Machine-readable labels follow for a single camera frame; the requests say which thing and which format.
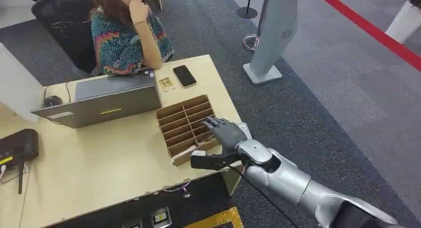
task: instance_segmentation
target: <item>wooden organizer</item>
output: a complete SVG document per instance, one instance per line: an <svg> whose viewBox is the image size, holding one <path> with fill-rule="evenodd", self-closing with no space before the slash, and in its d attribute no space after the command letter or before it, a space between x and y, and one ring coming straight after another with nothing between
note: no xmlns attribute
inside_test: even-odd
<svg viewBox="0 0 421 228"><path fill-rule="evenodd" d="M214 117L207 95L201 95L156 111L159 128L167 144L168 154L174 166L190 160L195 145L197 150L208 151L219 145L219 141L202 121Z"/></svg>

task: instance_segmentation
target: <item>wooden desk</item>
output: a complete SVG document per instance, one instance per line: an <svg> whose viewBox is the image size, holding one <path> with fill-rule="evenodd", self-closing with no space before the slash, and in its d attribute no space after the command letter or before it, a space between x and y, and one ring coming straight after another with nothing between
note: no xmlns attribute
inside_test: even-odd
<svg viewBox="0 0 421 228"><path fill-rule="evenodd" d="M181 87L172 71L181 65L190 69L196 86ZM166 63L155 77L170 77L176 86L164 92L159 85L164 107L207 94L217 117L241 122L209 55ZM68 84L72 97L77 82ZM47 96L53 94L66 101L65 84L51 86ZM42 119L39 133L40 155L31 168L22 228L49 226L215 173L190 163L171 165L155 112L80 129ZM239 176L229 171L224 178L232 194Z"/></svg>
<svg viewBox="0 0 421 228"><path fill-rule="evenodd" d="M38 126L31 125L18 115L14 115L13 111L0 103L0 138L4 138L23 129L38 130ZM18 179L0 184L0 228L19 227L28 177L28 173L23 176L21 195L17 193Z"/></svg>

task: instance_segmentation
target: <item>smartphone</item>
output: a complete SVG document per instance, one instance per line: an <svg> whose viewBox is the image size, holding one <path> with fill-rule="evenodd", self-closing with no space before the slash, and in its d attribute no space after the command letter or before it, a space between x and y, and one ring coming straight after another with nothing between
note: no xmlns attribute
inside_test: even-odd
<svg viewBox="0 0 421 228"><path fill-rule="evenodd" d="M196 85L196 79L185 65L176 67L173 71L184 88Z"/></svg>

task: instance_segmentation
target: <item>black cable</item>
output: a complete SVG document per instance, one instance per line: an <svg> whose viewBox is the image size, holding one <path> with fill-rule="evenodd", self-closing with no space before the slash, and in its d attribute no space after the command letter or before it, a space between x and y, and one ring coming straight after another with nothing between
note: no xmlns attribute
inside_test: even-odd
<svg viewBox="0 0 421 228"><path fill-rule="evenodd" d="M42 99L41 109L42 109L42 108L44 108L44 104L45 104L45 97L46 97L47 89L48 89L49 87L50 87L50 86L48 85L48 86L45 88L45 90L44 90L44 98Z"/></svg>
<svg viewBox="0 0 421 228"><path fill-rule="evenodd" d="M250 186L252 186L254 189L256 189L256 191L258 191L259 193L260 193L260 195L262 195L269 203L271 203L272 204L272 206L274 206L295 228L299 228L299 226L297 226L297 224L293 221L293 220L291 220L291 218L289 218L286 214L285 214L285 212L283 212L281 209L280 209L280 207L277 205L277 204L275 204L275 202L273 202L268 196L266 196L266 194L265 193L263 193L262 192L262 190L260 190L256 185L254 185L253 183L251 183L242 173L241 173L241 171L239 171L237 168L235 168L235 167L233 167L233 166L231 166L231 165L229 165L229 164L226 164L226 163L223 163L223 162L220 162L220 164L221 165L224 165L224 166L227 166L227 167L229 167L229 168L231 168L231 169L233 169L234 171L236 171L238 174L240 174L240 176L244 179L244 181L246 181Z"/></svg>
<svg viewBox="0 0 421 228"><path fill-rule="evenodd" d="M70 91L68 87L68 82L66 82L66 89L67 89L67 95L69 95L69 103L70 103Z"/></svg>
<svg viewBox="0 0 421 228"><path fill-rule="evenodd" d="M50 120L50 121L53 122L56 125L61 125L60 123L57 123L56 121L52 121L52 120Z"/></svg>

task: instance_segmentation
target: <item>yellow floor panel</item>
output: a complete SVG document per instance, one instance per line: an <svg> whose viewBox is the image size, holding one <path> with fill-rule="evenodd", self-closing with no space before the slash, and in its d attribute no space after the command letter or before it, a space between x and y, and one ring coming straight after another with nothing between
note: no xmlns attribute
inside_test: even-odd
<svg viewBox="0 0 421 228"><path fill-rule="evenodd" d="M230 208L204 220L188 225L186 228L213 228L228 222L232 222L234 228L244 228L237 207Z"/></svg>

